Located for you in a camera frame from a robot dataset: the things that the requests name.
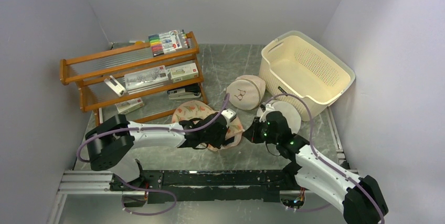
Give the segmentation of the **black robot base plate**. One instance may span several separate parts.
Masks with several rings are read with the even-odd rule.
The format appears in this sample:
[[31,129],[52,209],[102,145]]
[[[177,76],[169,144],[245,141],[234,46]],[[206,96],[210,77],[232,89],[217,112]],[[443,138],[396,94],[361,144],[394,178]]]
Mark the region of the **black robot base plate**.
[[287,170],[145,170],[132,186],[164,190],[177,201],[262,200],[280,202],[301,187]]

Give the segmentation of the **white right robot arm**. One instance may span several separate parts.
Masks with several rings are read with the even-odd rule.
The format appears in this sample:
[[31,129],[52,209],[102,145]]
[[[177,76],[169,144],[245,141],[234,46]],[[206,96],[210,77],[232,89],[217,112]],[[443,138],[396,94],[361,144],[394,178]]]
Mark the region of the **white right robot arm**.
[[383,223],[388,206],[378,182],[359,175],[326,158],[298,135],[298,112],[264,112],[243,132],[256,144],[273,144],[290,163],[283,183],[288,189],[308,189],[340,211],[347,223]]

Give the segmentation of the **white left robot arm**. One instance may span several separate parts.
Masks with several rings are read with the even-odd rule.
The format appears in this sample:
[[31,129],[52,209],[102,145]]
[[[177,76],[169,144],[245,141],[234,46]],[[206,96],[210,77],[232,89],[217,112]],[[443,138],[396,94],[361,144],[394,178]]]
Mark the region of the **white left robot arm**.
[[167,146],[198,149],[222,146],[229,124],[236,114],[230,109],[216,112],[203,120],[182,120],[172,124],[141,124],[118,114],[86,135],[79,149],[87,148],[87,162],[93,171],[108,170],[124,180],[131,190],[145,184],[140,163],[128,157],[128,152],[143,147]]

